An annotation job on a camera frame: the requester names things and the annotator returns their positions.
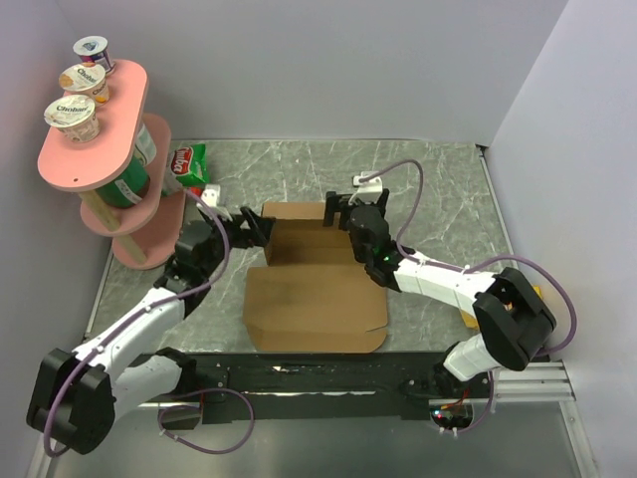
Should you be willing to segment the brown cardboard paper box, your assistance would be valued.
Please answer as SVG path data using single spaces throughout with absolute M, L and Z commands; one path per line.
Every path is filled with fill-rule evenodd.
M 247 272 L 243 323 L 260 352 L 368 354 L 387 338 L 387 292 L 323 226 L 321 202 L 267 202 L 266 263 Z

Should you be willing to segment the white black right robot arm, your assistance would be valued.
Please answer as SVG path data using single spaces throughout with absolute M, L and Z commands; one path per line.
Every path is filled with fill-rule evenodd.
M 503 367 L 524 370 L 556 326 L 553 313 L 518 269 L 468 273 L 411 249 L 400 250 L 384 219 L 389 190 L 364 202 L 325 195 L 323 225 L 347 232 L 354 260 L 378 286 L 434 299 L 475 318 L 479 333 L 451 346 L 434 366 L 437 389 L 454 397 L 475 376 Z

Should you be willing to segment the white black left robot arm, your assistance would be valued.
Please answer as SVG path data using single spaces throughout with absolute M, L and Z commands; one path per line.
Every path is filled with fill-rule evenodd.
M 203 302 L 231 250 L 267 247 L 276 223 L 249 207 L 227 218 L 207 210 L 201 215 L 182 228 L 163 273 L 132 310 L 73 351 L 54 349 L 43 358 L 26 421 L 42 432 L 48 456 L 59 456 L 55 444 L 88 454 L 140 404 L 195 392 L 194 358 L 171 348 L 139 357 Z

